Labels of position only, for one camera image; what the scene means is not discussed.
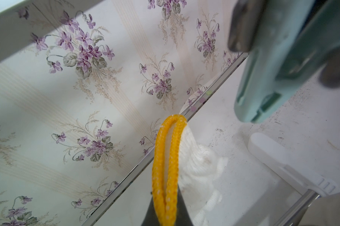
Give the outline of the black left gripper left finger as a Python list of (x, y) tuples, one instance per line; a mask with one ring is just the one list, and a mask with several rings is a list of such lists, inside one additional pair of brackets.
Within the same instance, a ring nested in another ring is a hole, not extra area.
[(141, 226), (157, 226), (157, 215), (154, 208), (153, 199), (151, 199), (148, 210)]

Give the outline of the white knit glove yellow cuff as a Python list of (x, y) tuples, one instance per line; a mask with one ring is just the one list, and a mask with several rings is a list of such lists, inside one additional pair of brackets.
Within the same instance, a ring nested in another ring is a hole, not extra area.
[(160, 126), (152, 167), (152, 195), (161, 226), (175, 226), (180, 188), (193, 226), (207, 226), (206, 214), (222, 200), (214, 186), (228, 163), (209, 147), (196, 142), (182, 115), (169, 116)]

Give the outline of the white and steel drying rack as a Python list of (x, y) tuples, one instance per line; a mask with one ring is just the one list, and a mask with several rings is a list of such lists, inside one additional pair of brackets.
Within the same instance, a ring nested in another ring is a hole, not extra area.
[(248, 151), (281, 179), (292, 186), (301, 198), (275, 223), (276, 226), (297, 226), (307, 209), (321, 197), (332, 195), (337, 184), (305, 164), (297, 161), (276, 141), (263, 133), (250, 136)]

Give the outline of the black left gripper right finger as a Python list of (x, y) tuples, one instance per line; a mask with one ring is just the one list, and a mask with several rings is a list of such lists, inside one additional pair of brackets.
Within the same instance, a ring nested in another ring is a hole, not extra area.
[(193, 226), (190, 215), (187, 211), (185, 201), (182, 197), (180, 188), (177, 192), (177, 215), (176, 226)]

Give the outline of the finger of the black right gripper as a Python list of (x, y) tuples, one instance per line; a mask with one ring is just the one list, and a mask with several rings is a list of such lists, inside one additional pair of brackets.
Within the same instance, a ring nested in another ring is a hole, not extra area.
[(340, 47), (330, 54), (320, 73), (319, 82), (329, 89), (340, 88)]
[(236, 3), (227, 44), (231, 52), (250, 52), (266, 4), (266, 0), (239, 0)]

